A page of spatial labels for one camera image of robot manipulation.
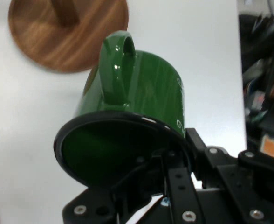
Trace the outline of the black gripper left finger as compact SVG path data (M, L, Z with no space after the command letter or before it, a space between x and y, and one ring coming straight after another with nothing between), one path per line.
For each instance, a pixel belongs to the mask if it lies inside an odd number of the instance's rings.
M154 196L161 196L138 224L204 224L205 218L185 157L158 150L119 183L90 187L62 210L65 224L124 224Z

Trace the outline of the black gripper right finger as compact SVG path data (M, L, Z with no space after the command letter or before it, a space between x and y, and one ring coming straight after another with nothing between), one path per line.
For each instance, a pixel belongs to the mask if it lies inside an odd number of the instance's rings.
M185 129L192 172L204 189L219 188L236 222L274 224L274 158L256 150L232 157L207 147L194 128Z

